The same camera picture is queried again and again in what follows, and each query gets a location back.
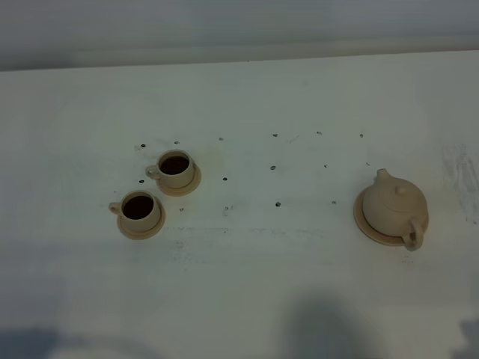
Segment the white table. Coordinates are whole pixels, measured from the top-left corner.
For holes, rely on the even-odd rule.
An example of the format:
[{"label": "white table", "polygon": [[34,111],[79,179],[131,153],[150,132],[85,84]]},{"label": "white table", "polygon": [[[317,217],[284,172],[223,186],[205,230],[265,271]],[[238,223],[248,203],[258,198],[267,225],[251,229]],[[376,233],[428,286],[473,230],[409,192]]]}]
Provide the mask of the white table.
[{"label": "white table", "polygon": [[[171,149],[185,197],[144,175]],[[478,355],[479,52],[0,73],[0,150],[4,351]],[[354,222],[379,168],[426,195],[419,251]],[[167,212],[140,242],[108,211],[136,189]]]}]

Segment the teapot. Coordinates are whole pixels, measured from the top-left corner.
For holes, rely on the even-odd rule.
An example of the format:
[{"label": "teapot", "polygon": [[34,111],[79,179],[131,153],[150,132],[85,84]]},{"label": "teapot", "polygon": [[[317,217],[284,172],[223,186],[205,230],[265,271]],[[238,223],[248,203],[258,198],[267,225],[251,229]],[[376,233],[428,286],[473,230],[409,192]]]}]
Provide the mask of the teapot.
[{"label": "teapot", "polygon": [[405,179],[377,171],[375,183],[364,193],[362,210],[372,228],[386,236],[399,236],[411,251],[422,246],[427,202],[421,190]]}]

